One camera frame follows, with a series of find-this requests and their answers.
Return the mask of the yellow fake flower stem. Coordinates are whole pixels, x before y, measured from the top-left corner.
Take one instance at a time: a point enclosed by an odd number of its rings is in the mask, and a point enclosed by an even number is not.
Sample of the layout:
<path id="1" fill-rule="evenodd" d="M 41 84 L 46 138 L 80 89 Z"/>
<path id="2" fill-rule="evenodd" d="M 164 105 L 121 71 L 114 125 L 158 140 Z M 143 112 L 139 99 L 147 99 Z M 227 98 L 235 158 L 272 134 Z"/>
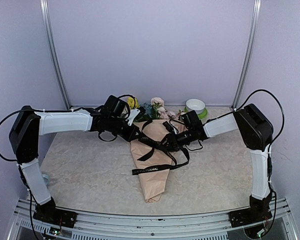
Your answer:
<path id="1" fill-rule="evenodd" d="M 138 109 L 140 107 L 138 99 L 136 97 L 129 96 L 127 98 L 127 104 L 131 110 Z"/>

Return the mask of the pink rose stem bunch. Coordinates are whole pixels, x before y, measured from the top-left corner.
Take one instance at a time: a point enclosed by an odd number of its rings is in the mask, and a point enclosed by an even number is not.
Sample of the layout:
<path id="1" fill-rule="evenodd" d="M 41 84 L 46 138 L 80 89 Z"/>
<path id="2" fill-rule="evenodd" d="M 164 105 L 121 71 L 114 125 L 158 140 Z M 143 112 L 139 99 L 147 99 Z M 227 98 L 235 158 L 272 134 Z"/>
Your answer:
<path id="1" fill-rule="evenodd" d="M 160 106 L 156 110 L 158 119 L 160 120 L 181 120 L 181 116 L 184 115 L 186 112 L 184 110 L 179 110 L 178 112 L 174 112 L 171 110 L 167 110 L 165 107 Z"/>

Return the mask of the black printed ribbon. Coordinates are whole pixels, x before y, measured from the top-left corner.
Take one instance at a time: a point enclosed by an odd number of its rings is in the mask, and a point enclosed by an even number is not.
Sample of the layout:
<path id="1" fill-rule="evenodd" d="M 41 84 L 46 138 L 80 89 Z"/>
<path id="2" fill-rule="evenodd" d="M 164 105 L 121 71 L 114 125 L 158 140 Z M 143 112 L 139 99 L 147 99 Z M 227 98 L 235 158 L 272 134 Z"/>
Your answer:
<path id="1" fill-rule="evenodd" d="M 136 166 L 132 170 L 134 176 L 175 170 L 189 164 L 189 151 L 184 146 L 177 145 L 175 134 L 164 127 L 165 121 L 148 120 L 135 123 L 141 134 L 131 142 L 131 154 Z M 174 126 L 179 133 L 185 130 L 179 123 Z"/>

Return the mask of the blue fake flower stem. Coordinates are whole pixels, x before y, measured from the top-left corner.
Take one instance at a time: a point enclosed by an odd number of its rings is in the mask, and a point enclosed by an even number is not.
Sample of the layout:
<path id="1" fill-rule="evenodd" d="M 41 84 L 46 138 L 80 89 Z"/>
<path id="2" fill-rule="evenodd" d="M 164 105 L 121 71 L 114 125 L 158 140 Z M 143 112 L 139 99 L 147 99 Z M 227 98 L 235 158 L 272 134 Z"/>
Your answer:
<path id="1" fill-rule="evenodd" d="M 155 118 L 155 111 L 150 103 L 142 103 L 139 107 L 139 110 L 141 113 L 141 117 L 139 118 L 140 122 L 153 120 Z"/>

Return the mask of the green pink wrapping paper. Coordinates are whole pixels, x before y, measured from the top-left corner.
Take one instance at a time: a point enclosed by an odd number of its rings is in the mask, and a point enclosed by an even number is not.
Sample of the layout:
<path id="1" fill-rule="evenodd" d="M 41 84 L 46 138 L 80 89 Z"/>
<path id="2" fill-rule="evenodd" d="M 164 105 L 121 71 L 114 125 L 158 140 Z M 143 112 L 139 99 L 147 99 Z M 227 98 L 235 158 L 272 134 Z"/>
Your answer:
<path id="1" fill-rule="evenodd" d="M 153 203 L 160 200 L 161 194 L 165 191 L 169 171 L 164 170 L 137 175 L 146 203 Z"/>

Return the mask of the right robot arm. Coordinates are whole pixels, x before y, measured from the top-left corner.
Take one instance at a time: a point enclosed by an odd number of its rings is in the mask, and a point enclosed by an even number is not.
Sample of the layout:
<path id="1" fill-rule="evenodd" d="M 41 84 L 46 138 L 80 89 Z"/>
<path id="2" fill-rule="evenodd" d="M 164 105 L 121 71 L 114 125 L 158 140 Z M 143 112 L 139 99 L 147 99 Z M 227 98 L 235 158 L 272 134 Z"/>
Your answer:
<path id="1" fill-rule="evenodd" d="M 181 117 L 186 130 L 172 134 L 174 142 L 180 146 L 238 130 L 252 159 L 251 198 L 260 202 L 271 195 L 268 158 L 271 154 L 274 129 L 271 122 L 254 104 L 209 119 L 206 123 L 202 123 L 193 110 Z"/>

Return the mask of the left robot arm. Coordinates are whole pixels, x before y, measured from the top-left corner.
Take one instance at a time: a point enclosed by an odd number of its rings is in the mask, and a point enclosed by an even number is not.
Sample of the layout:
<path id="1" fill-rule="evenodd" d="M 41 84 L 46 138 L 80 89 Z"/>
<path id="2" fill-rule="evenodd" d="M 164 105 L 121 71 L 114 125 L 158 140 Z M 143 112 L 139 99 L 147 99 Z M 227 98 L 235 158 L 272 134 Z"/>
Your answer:
<path id="1" fill-rule="evenodd" d="M 41 172 L 42 141 L 53 139 L 58 133 L 96 132 L 100 137 L 108 132 L 116 139 L 127 142 L 137 139 L 139 128 L 133 124 L 141 113 L 136 106 L 129 107 L 122 97 L 110 95 L 105 104 L 98 107 L 78 107 L 68 110 L 34 109 L 29 105 L 10 113 L 0 121 L 0 126 L 15 116 L 8 134 L 14 153 L 10 159 L 0 152 L 0 158 L 15 162 L 29 194 L 41 206 L 39 212 L 53 223 L 60 218 L 60 211 L 54 207 L 54 200 Z"/>

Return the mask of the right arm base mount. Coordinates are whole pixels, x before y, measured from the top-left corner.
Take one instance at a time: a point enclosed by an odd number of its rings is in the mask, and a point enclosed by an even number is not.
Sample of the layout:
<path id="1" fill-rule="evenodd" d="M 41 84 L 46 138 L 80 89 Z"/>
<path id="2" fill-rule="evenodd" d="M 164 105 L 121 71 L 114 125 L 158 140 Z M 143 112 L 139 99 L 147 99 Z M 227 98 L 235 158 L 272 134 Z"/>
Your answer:
<path id="1" fill-rule="evenodd" d="M 230 211 L 228 216 L 231 227 L 236 228 L 271 219 L 273 215 L 269 206 L 251 206 L 240 210 Z"/>

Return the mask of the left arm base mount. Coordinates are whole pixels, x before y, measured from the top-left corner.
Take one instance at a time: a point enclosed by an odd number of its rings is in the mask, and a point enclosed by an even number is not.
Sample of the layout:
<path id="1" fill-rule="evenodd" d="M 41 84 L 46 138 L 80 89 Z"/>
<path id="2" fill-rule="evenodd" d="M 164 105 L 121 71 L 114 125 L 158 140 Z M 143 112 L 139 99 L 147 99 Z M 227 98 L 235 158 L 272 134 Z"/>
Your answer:
<path id="1" fill-rule="evenodd" d="M 74 228 L 77 213 L 60 208 L 44 209 L 37 207 L 33 218 L 59 227 Z"/>

